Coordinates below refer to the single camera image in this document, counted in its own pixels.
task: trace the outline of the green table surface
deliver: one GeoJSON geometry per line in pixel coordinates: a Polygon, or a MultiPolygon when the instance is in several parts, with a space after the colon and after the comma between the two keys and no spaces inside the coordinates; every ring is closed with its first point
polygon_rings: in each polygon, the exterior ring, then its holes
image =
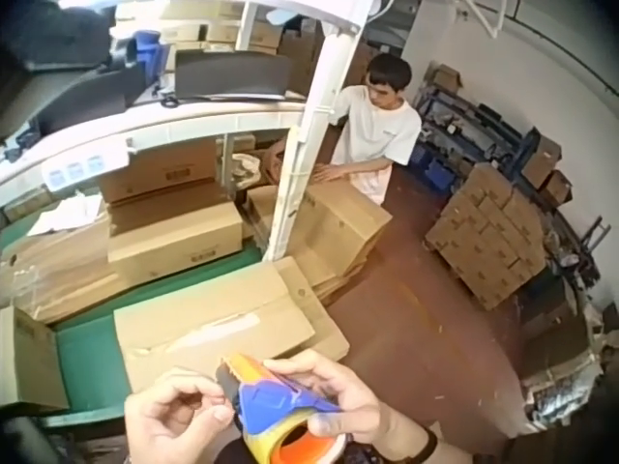
{"type": "MultiPolygon", "coordinates": [[[[0,249],[25,236],[39,214],[2,231],[0,249]]],[[[70,410],[44,418],[48,427],[108,421],[123,416],[129,381],[120,352],[113,312],[135,303],[231,273],[260,261],[255,246],[177,275],[136,287],[54,327],[70,410]]]]}

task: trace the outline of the blue and orange tape dispenser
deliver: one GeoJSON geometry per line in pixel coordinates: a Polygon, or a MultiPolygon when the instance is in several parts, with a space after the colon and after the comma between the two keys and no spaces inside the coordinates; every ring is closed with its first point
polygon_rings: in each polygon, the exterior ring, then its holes
{"type": "Polygon", "coordinates": [[[331,464],[342,455],[346,435],[321,438],[306,427],[313,414],[339,411],[334,403],[242,354],[224,358],[216,376],[258,464],[331,464]]]}

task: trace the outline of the brown floor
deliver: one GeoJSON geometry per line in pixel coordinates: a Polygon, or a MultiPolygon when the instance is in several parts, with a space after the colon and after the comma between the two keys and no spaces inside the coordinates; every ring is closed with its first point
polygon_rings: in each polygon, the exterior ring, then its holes
{"type": "Polygon", "coordinates": [[[384,207],[394,219],[377,250],[328,308],[351,344],[345,363],[404,414],[439,421],[450,443],[497,452],[525,421],[516,307],[483,311],[424,249],[440,200],[403,169],[394,170],[384,207]]]}

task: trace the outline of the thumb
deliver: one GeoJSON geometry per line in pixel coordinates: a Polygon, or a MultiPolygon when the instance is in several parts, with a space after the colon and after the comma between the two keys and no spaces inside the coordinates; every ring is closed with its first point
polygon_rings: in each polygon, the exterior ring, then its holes
{"type": "Polygon", "coordinates": [[[190,426],[178,437],[179,450],[194,462],[211,441],[232,422],[234,411],[229,406],[214,406],[196,415],[190,426]]]}
{"type": "Polygon", "coordinates": [[[364,433],[372,427],[371,411],[316,414],[308,419],[309,433],[316,437],[335,437],[342,433],[364,433]]]}

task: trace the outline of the shirt sleeve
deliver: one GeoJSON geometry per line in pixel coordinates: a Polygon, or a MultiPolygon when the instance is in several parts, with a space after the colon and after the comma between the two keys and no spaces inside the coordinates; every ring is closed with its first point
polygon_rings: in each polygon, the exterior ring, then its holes
{"type": "Polygon", "coordinates": [[[420,132],[421,124],[412,124],[407,127],[406,130],[398,133],[389,145],[387,145],[385,153],[383,154],[384,157],[397,164],[407,165],[420,132]]]}
{"type": "Polygon", "coordinates": [[[336,102],[333,105],[333,113],[329,116],[329,124],[336,126],[341,118],[348,115],[350,105],[352,104],[354,98],[354,87],[346,87],[345,89],[341,89],[336,97],[336,102]]]}

